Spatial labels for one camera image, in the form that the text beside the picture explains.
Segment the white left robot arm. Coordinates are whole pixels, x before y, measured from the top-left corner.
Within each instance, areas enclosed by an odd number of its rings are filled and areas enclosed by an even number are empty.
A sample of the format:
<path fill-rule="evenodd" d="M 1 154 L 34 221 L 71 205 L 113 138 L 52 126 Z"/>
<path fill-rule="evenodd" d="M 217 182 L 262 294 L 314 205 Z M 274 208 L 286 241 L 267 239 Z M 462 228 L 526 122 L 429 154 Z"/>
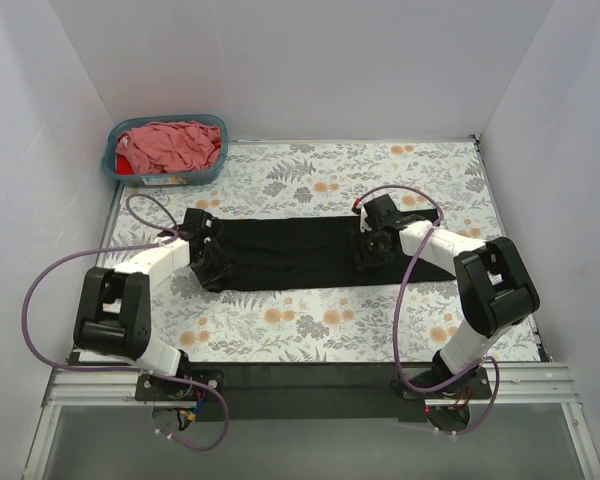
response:
<path fill-rule="evenodd" d="M 180 367 L 182 353 L 152 332 L 152 297 L 184 268 L 192 268 L 200 284 L 228 273 L 222 232 L 220 219 L 188 209 L 183 223 L 161 233 L 150 248 L 112 268 L 90 269 L 81 291 L 74 346 L 158 374 L 158 387 L 168 398 L 185 398 L 193 377 Z"/>

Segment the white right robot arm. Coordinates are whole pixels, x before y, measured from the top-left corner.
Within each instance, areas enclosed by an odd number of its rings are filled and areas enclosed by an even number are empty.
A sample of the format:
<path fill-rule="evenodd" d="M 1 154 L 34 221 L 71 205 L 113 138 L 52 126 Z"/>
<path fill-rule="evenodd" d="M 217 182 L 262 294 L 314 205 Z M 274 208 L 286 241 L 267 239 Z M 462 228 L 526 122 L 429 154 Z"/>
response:
<path fill-rule="evenodd" d="M 487 241 L 451 232 L 435 220 L 400 211 L 388 195 L 359 197 L 352 211 L 360 221 L 356 262 L 362 269 L 408 258 L 392 322 L 394 363 L 401 386 L 418 394 L 455 397 L 485 361 L 491 347 L 513 326 L 539 309 L 539 294 L 514 242 Z M 399 348 L 399 321 L 407 286 L 417 263 L 424 261 L 456 281 L 464 318 L 439 349 L 430 367 L 413 378 L 404 372 Z"/>

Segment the black t-shirt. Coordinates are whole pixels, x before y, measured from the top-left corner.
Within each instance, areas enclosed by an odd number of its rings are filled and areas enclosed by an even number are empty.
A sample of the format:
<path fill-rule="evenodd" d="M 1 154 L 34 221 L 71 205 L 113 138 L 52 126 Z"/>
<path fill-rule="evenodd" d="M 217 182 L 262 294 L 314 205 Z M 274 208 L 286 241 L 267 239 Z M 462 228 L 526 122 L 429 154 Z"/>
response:
<path fill-rule="evenodd" d="M 354 216 L 221 220 L 221 245 L 232 264 L 225 290 L 241 292 L 399 284 L 411 258 L 356 269 Z"/>

